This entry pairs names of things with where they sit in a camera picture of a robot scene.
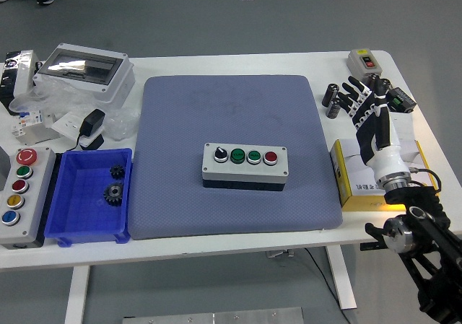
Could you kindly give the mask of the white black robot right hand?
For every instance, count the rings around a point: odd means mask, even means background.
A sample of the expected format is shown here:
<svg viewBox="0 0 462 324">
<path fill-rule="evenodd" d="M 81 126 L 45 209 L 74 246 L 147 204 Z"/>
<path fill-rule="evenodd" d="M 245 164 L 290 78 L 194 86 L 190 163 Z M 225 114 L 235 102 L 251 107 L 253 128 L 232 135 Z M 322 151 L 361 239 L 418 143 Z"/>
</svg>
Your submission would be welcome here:
<svg viewBox="0 0 462 324">
<path fill-rule="evenodd" d="M 406 187 L 411 180 L 409 168 L 401 158 L 401 145 L 391 120 L 386 93 L 388 85 L 379 76 L 369 88 L 353 76 L 342 84 L 340 106 L 352 119 L 356 129 L 360 156 L 370 167 L 380 189 Z"/>
</svg>

